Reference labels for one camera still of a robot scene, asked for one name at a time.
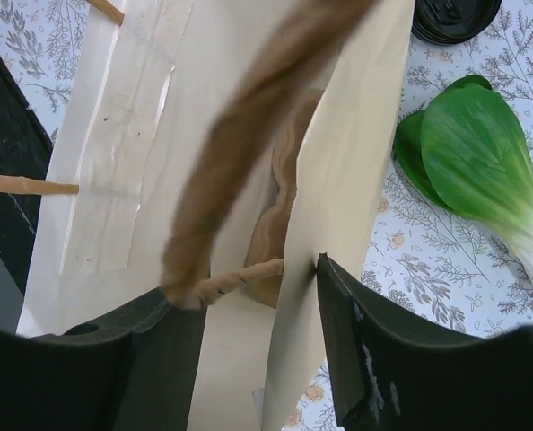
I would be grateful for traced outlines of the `single brown cup carrier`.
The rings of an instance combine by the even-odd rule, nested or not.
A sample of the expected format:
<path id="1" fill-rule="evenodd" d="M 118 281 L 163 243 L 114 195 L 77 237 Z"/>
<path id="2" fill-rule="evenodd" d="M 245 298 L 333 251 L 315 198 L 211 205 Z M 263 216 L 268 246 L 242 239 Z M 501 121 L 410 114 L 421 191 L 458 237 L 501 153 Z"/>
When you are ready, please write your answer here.
<path id="1" fill-rule="evenodd" d="M 275 201 L 257 220 L 245 265 L 284 256 L 285 238 L 296 196 L 296 163 L 302 140 L 323 92 L 310 90 L 279 130 L 271 158 L 277 185 Z"/>

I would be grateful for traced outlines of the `brown paper bag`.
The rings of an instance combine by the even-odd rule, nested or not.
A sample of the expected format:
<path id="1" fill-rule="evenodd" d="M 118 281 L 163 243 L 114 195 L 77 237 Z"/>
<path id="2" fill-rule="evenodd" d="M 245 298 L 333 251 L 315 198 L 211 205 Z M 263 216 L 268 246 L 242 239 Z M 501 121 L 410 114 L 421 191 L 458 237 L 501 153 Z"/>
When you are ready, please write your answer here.
<path id="1" fill-rule="evenodd" d="M 130 1 L 93 15 L 41 199 L 24 338 L 159 290 L 205 312 L 184 430 L 278 430 L 325 354 L 314 268 L 363 267 L 387 170 L 411 1 Z M 296 163 L 284 256 L 246 266 L 277 193 L 275 138 L 323 92 Z"/>

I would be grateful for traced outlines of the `green white bok choy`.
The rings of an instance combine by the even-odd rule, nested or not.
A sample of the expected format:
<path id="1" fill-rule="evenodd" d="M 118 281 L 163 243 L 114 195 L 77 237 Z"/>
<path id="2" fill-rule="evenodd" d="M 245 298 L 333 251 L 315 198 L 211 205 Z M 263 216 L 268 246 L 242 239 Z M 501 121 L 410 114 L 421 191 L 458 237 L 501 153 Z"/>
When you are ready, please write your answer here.
<path id="1" fill-rule="evenodd" d="M 402 170 L 438 207 L 496 233 L 533 286 L 533 165 L 517 115 L 481 75 L 454 81 L 398 123 Z"/>

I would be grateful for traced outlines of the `black coffee lid stack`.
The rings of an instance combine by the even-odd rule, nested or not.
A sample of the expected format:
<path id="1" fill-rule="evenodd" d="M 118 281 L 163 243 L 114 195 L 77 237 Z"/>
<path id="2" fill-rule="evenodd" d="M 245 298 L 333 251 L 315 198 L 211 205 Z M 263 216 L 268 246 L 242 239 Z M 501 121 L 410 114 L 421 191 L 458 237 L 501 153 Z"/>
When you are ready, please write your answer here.
<path id="1" fill-rule="evenodd" d="M 501 5 L 501 0 L 417 0 L 411 32 L 435 45 L 458 45 L 484 31 Z"/>

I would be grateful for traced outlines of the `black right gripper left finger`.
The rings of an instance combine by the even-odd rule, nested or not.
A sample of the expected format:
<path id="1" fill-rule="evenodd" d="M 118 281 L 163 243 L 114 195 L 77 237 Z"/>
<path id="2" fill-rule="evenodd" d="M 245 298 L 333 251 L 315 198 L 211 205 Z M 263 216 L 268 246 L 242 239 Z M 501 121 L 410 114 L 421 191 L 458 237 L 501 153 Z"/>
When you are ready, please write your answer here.
<path id="1" fill-rule="evenodd" d="M 153 290 L 62 335 L 0 330 L 0 430 L 184 430 L 204 328 Z"/>

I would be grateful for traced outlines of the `floral patterned table mat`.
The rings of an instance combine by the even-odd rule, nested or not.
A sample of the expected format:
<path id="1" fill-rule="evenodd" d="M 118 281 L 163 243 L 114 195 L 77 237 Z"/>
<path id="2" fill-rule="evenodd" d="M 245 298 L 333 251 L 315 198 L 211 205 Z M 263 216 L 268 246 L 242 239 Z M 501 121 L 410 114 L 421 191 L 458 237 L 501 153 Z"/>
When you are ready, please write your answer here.
<path id="1" fill-rule="evenodd" d="M 45 135 L 64 130 L 92 17 L 81 1 L 0 1 L 0 56 Z M 491 27 L 455 48 L 411 39 L 403 115 L 468 73 L 487 77 L 524 118 L 533 157 L 531 80 L 519 44 L 533 44 L 533 1 L 506 2 Z M 533 322 L 533 291 L 513 255 L 490 234 L 418 197 L 391 166 L 363 281 L 389 299 L 454 329 L 489 337 Z"/>

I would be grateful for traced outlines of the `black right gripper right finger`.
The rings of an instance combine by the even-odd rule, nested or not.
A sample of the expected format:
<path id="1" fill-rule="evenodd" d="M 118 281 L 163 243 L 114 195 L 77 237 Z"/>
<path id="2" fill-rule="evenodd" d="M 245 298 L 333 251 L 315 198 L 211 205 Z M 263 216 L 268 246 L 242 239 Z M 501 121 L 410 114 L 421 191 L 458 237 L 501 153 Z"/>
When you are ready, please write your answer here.
<path id="1" fill-rule="evenodd" d="M 317 291 L 339 426 L 533 431 L 533 325 L 490 339 L 449 330 L 324 254 Z"/>

